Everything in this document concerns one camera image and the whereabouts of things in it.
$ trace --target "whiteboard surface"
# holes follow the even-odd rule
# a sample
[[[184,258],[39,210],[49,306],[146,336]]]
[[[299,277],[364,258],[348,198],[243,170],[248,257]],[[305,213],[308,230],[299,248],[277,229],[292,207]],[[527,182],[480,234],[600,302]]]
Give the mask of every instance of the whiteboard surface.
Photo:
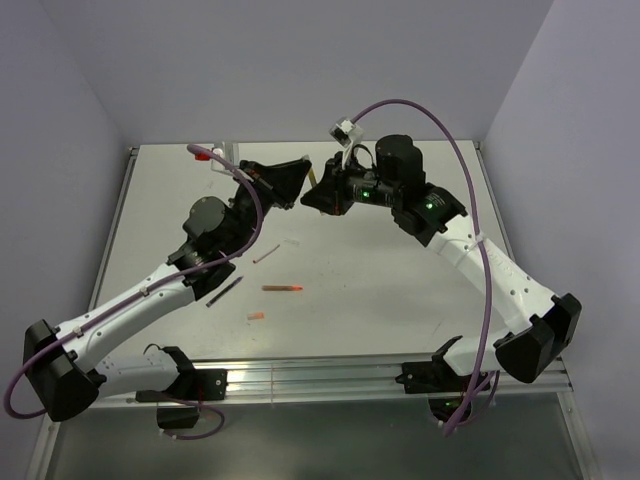
[[[446,142],[416,142],[429,181],[469,198],[455,155]],[[309,155],[318,179],[334,142],[245,143],[241,159],[275,164]],[[460,142],[469,164],[483,230],[504,240],[472,142]],[[367,162],[361,152],[363,162]],[[303,192],[310,188],[305,182]],[[99,303],[142,279],[186,238],[181,229],[203,196],[226,201],[236,184],[196,162],[185,145],[140,148],[105,270]],[[298,245],[288,243],[295,240]],[[258,264],[252,260],[280,244]],[[261,237],[227,283],[244,280],[213,307],[200,302],[158,320],[122,344],[138,354],[155,342],[177,345],[191,358],[275,358],[435,351],[456,335],[477,335],[483,296],[450,264],[401,231],[388,209],[354,205],[344,217],[320,215],[298,204],[273,209]],[[304,287],[262,292],[265,284]],[[263,320],[247,314],[264,312]],[[504,324],[497,313],[492,330]]]

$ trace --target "gray floor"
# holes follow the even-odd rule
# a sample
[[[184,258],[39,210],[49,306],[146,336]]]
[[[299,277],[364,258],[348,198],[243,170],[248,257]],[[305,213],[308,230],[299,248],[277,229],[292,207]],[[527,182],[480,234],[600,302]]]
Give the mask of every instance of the gray floor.
[[[225,429],[194,442],[159,437],[153,409],[95,409],[63,425],[47,478],[580,478],[555,394],[499,398],[449,439],[426,408],[415,398],[223,406]]]

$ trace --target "gray wall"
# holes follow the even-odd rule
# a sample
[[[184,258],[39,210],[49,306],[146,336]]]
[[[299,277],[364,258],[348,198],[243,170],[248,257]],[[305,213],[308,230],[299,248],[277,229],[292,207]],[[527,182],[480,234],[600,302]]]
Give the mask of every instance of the gray wall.
[[[24,330],[86,309],[122,179],[125,148],[42,6],[0,13],[0,389]],[[38,407],[26,385],[16,408]],[[40,420],[0,415],[0,477],[22,478]]]
[[[324,140],[393,96],[484,138],[551,0],[41,0],[135,142]],[[419,114],[371,138],[440,138]]]
[[[556,0],[486,139],[518,259],[584,315],[566,360],[606,478],[640,478],[640,3]]]

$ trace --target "orange marker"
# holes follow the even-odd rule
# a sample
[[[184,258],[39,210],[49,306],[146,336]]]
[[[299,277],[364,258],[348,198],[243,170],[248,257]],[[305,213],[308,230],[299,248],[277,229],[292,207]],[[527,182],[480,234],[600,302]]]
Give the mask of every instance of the orange marker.
[[[263,285],[263,292],[299,292],[302,290],[300,285]]]

